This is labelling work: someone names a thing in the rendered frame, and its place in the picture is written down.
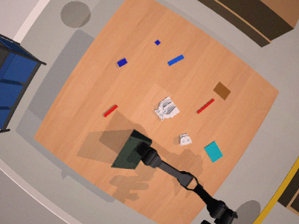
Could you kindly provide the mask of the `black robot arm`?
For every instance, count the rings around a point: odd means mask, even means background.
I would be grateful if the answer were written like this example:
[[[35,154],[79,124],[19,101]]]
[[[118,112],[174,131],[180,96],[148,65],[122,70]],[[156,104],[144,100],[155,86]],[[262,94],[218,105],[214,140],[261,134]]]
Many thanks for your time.
[[[218,201],[217,199],[212,198],[212,196],[204,190],[204,187],[198,183],[198,180],[194,175],[192,175],[190,172],[177,170],[172,165],[169,165],[165,161],[161,160],[158,152],[154,148],[150,147],[147,143],[140,141],[134,151],[141,156],[140,160],[144,163],[144,165],[150,166],[152,168],[159,167],[164,172],[167,172],[171,176],[177,178],[179,184],[183,188],[198,194],[199,197],[202,198],[202,200],[206,203],[210,217],[215,219],[215,224],[218,223],[219,219],[225,224],[231,224],[234,218],[238,219],[237,213],[228,208],[228,206],[222,200]],[[195,188],[187,188],[194,178],[197,182]]]

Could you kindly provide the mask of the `red flat bar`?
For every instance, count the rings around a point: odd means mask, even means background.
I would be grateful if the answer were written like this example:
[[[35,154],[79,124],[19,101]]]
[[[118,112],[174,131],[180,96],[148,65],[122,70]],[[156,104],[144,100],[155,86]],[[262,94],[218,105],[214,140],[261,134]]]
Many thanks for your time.
[[[110,113],[112,113],[115,109],[117,108],[117,106],[115,105],[114,107],[112,107],[106,114],[104,114],[103,116],[106,117],[108,116]]]

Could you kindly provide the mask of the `brown square plate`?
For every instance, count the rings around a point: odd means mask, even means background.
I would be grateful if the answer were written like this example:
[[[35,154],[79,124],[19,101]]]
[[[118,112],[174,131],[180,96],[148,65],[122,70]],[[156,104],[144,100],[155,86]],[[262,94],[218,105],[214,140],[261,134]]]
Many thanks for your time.
[[[222,97],[224,100],[229,96],[231,91],[227,89],[226,86],[223,86],[220,82],[217,83],[217,86],[215,87],[214,91]]]

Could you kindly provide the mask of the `teal rectangular plate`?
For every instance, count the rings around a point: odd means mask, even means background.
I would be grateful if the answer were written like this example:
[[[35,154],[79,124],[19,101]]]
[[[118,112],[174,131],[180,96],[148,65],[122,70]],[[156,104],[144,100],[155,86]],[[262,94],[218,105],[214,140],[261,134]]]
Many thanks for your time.
[[[222,152],[219,150],[219,147],[216,145],[216,142],[213,141],[211,144],[204,147],[205,151],[207,151],[208,155],[212,162],[220,159],[223,155]]]

